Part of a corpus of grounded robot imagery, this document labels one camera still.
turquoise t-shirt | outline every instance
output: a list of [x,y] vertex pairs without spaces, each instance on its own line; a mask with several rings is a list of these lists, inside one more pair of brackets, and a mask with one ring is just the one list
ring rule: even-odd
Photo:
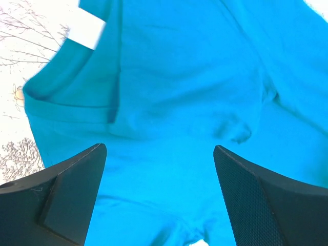
[[24,96],[45,166],[107,146],[86,246],[234,246],[216,145],[325,185],[328,24],[302,0],[80,7],[97,48],[66,40]]

